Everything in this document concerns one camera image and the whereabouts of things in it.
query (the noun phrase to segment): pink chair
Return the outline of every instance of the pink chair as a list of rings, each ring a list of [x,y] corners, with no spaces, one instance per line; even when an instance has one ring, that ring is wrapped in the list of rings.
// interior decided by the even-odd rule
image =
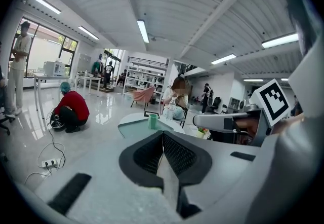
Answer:
[[[145,102],[145,106],[144,106],[144,110],[146,109],[146,104],[148,105],[148,103],[150,102],[152,95],[155,91],[155,88],[152,86],[150,88],[147,88],[146,90],[138,90],[138,91],[134,91],[133,92],[133,102],[131,107],[133,106],[134,101],[136,101],[136,103],[138,101],[144,101]]]

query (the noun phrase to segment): red jacket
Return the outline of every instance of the red jacket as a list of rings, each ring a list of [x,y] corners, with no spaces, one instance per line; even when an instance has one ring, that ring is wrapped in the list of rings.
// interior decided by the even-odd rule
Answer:
[[[90,114],[85,100],[75,91],[70,91],[63,96],[59,105],[54,109],[54,114],[58,114],[62,106],[69,106],[80,121],[86,120]]]

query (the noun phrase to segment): power strip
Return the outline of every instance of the power strip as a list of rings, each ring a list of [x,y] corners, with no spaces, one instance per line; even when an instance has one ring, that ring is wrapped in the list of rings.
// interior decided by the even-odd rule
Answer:
[[[46,168],[46,162],[48,163],[47,167],[52,167],[53,165],[58,167],[58,160],[56,160],[55,158],[49,159],[49,160],[45,160],[42,161],[42,167]]]

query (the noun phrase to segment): bag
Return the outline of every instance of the bag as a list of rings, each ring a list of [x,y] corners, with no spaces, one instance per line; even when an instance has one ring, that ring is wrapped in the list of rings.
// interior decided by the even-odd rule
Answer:
[[[208,86],[208,88],[209,88],[209,91],[208,91],[208,93],[206,93],[206,96],[208,97],[207,105],[208,105],[208,107],[210,107],[210,106],[213,105],[213,95],[214,95],[214,91],[209,86]]]

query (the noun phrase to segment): ceiling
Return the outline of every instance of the ceiling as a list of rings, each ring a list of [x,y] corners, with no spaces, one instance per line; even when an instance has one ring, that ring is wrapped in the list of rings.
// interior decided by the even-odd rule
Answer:
[[[148,52],[223,73],[223,65],[211,62],[229,54],[251,57],[230,70],[241,75],[291,73],[301,61],[299,48],[274,53],[261,43],[294,32],[285,0],[47,0],[62,13],[57,15],[34,0],[41,9],[78,34],[84,25],[106,48]],[[145,20],[150,43],[143,42],[137,19]]]

